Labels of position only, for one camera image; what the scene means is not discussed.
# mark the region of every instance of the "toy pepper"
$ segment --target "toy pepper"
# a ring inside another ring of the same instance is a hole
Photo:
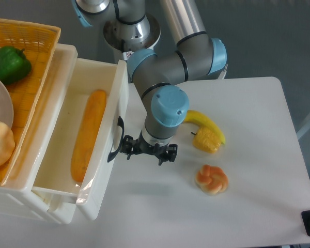
[[[220,138],[208,127],[200,127],[193,139],[193,145],[202,151],[215,153],[221,146]]]
[[[7,45],[0,48],[0,81],[12,84],[26,77],[31,71],[31,63],[20,50]]]

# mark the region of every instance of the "orange plastic basket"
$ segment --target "orange plastic basket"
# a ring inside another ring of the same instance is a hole
[[[6,183],[20,154],[60,33],[59,27],[0,19],[0,47],[12,45],[25,49],[24,54],[32,65],[27,77],[7,86],[14,107],[11,129],[14,133],[15,150],[7,163],[0,167],[0,185]]]

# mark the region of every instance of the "drawer handle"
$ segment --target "drawer handle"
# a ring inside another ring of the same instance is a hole
[[[124,121],[123,121],[122,117],[120,117],[120,116],[118,116],[117,125],[118,125],[119,127],[122,128],[122,135],[121,135],[121,137],[120,137],[120,141],[119,141],[119,146],[118,146],[118,148],[117,148],[115,151],[109,153],[107,162],[112,161],[112,160],[116,157],[116,155],[118,154],[118,152],[119,152],[119,150],[120,150],[120,147],[122,146],[122,143],[123,143],[123,137],[124,137]]]

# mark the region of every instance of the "toy bread roll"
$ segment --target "toy bread roll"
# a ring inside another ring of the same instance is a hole
[[[84,180],[105,106],[106,93],[104,90],[94,91],[87,100],[71,158],[71,176],[76,182]]]
[[[217,166],[205,164],[195,175],[195,182],[207,194],[215,195],[224,192],[228,187],[228,178]]]
[[[0,121],[0,166],[7,162],[15,148],[12,130]]]

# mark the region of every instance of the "white tabletop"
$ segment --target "white tabletop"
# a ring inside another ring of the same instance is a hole
[[[280,82],[272,77],[180,84],[190,108],[226,135],[216,154],[192,146],[193,124],[172,144],[174,163],[119,154],[99,217],[78,212],[69,225],[0,215],[1,247],[257,247],[310,243],[301,212],[310,210],[310,181]],[[137,138],[146,112],[130,85],[126,134]],[[194,183],[203,164],[221,167],[230,184],[208,196]]]

